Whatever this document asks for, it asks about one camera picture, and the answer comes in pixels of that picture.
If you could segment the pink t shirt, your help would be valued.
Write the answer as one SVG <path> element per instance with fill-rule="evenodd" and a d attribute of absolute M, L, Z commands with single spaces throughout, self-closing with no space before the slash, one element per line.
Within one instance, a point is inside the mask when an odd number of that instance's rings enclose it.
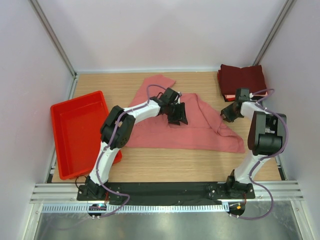
<path fill-rule="evenodd" d="M 170 124 L 165 114 L 148 118 L 134 125 L 126 146 L 245 152 L 243 139 L 197 93 L 182 91 L 181 101 L 185 103 L 188 124 Z"/>

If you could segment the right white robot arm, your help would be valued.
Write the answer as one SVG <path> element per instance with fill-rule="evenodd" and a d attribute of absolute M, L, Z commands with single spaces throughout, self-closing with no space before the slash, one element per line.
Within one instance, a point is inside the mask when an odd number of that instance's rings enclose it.
<path fill-rule="evenodd" d="M 253 193 L 258 171 L 284 151 L 288 142 L 287 117 L 263 107 L 259 100 L 254 101 L 248 88 L 238 88 L 234 102 L 221 110 L 220 115 L 229 123 L 244 117 L 251 120 L 247 137 L 249 152 L 227 177 L 223 187 L 227 197 L 239 199 Z"/>

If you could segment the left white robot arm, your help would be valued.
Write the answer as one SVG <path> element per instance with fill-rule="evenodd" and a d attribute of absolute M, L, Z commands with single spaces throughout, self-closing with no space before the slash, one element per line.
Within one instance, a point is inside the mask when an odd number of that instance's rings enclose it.
<path fill-rule="evenodd" d="M 116 105 L 112 108 L 100 128 L 99 153 L 84 184 L 93 199 L 101 200 L 108 191 L 105 183 L 109 180 L 111 166 L 117 153 L 128 143 L 136 124 L 159 115 L 166 115 L 170 124 L 188 124 L 181 96 L 181 92 L 168 87 L 157 96 L 150 96 L 147 91 L 147 100 L 138 105 L 127 108 Z"/>

